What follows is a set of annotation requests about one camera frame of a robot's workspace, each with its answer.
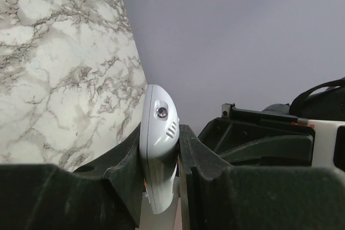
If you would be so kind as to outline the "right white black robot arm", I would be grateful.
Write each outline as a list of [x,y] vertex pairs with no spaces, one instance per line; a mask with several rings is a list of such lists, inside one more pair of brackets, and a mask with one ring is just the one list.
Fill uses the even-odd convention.
[[344,80],[317,85],[261,111],[222,105],[200,141],[234,166],[344,169]]

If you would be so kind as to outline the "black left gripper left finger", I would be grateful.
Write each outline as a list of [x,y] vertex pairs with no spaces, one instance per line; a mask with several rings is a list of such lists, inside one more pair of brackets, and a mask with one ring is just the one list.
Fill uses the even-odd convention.
[[143,174],[140,128],[73,172],[54,164],[1,165],[1,229],[135,229]]

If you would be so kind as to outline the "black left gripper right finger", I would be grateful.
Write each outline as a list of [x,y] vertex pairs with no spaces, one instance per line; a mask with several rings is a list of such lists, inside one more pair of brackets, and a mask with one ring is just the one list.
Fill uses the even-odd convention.
[[232,166],[180,126],[184,229],[344,229],[344,172]]

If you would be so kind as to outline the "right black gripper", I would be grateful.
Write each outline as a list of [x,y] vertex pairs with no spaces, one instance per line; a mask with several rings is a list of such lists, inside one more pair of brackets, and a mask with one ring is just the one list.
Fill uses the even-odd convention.
[[315,129],[304,118],[224,103],[198,138],[230,164],[311,164]]

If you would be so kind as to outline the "white remote control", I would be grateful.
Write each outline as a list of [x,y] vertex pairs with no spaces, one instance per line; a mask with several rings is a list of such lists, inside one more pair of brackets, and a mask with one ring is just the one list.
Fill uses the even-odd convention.
[[179,137],[179,118],[171,96],[159,85],[148,85],[140,125],[139,152],[154,214],[167,210],[174,197]]

